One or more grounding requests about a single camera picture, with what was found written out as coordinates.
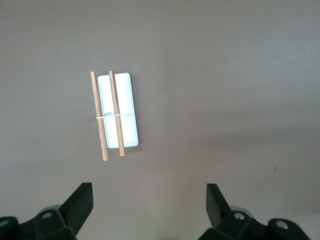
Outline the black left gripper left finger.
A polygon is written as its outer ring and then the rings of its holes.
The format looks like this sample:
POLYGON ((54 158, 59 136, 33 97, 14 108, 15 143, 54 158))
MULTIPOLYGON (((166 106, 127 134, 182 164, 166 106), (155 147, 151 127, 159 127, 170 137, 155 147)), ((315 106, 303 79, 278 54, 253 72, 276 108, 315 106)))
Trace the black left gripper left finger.
POLYGON ((44 208, 18 226, 20 240, 75 240, 93 210, 93 186, 84 182, 61 205, 44 208))

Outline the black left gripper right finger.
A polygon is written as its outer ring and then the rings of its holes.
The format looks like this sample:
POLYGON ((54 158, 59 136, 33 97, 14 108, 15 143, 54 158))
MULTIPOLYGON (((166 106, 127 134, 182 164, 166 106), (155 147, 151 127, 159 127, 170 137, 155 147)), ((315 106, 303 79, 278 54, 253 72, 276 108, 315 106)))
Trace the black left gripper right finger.
POLYGON ((211 223, 201 240, 267 240, 267 227, 242 210, 232 210, 217 184, 206 186, 206 212, 211 223))

